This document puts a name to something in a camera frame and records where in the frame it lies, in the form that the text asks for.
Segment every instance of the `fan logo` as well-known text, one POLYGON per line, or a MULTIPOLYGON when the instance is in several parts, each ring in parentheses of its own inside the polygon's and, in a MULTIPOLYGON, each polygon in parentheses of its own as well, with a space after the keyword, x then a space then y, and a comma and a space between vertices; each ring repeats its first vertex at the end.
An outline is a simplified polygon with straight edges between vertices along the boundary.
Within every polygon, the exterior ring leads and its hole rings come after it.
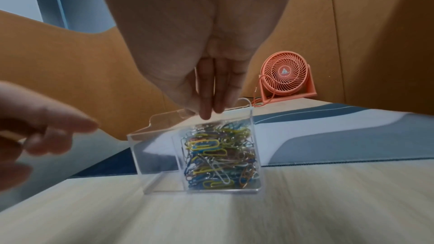
POLYGON ((282 66, 282 67, 280 67, 280 69, 279 69, 279 74, 280 74, 282 77, 286 77, 286 76, 288 76, 290 72, 291 72, 291 69, 290 69, 288 66, 282 66))

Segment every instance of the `fan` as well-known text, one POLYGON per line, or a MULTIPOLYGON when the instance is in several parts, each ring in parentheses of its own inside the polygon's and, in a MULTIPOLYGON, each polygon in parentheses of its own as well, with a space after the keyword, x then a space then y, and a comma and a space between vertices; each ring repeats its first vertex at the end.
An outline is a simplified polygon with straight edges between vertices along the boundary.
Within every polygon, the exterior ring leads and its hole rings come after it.
POLYGON ((289 51, 277 52, 262 65, 259 76, 261 98, 254 100, 257 105, 316 96, 312 72, 306 60, 289 51), (267 100, 266 92, 272 93, 267 100))

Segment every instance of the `desk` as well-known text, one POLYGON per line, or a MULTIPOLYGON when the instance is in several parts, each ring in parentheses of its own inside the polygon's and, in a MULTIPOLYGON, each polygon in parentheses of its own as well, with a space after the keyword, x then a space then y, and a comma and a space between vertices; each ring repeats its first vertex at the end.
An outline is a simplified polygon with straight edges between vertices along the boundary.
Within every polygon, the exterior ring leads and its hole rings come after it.
MULTIPOLYGON (((274 103, 255 114, 314 107, 274 103)), ((144 197, 137 176, 66 180, 0 214, 0 243, 432 243, 434 160, 266 167, 259 195, 144 197)))

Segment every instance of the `fan center hub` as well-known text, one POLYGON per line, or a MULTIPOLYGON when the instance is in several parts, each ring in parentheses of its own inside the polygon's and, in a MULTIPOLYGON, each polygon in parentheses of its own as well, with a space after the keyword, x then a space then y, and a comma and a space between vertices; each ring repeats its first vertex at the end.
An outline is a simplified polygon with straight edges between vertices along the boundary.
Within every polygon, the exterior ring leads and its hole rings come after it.
POLYGON ((279 75, 281 77, 288 77, 291 74, 291 68, 288 66, 282 66, 279 68, 279 75))

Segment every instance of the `fan stand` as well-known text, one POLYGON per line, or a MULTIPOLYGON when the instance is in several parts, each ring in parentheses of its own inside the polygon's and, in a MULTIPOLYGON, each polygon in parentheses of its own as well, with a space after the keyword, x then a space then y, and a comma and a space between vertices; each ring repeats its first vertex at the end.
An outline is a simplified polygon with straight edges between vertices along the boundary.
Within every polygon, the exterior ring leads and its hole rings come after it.
POLYGON ((306 84, 305 84, 305 87, 306 87, 305 93, 292 94, 292 95, 275 95, 274 98, 271 100, 265 96, 264 86, 262 85, 263 80, 261 80, 261 85, 259 85, 259 89, 261 91, 262 102, 274 103, 274 102, 280 102, 280 101, 285 101, 285 100, 290 100, 290 99, 301 99, 301 98, 306 98, 306 97, 317 96, 315 84, 313 84, 311 67, 309 65, 307 65, 307 72, 308 72, 308 74, 307 74, 307 80, 306 80, 306 84))

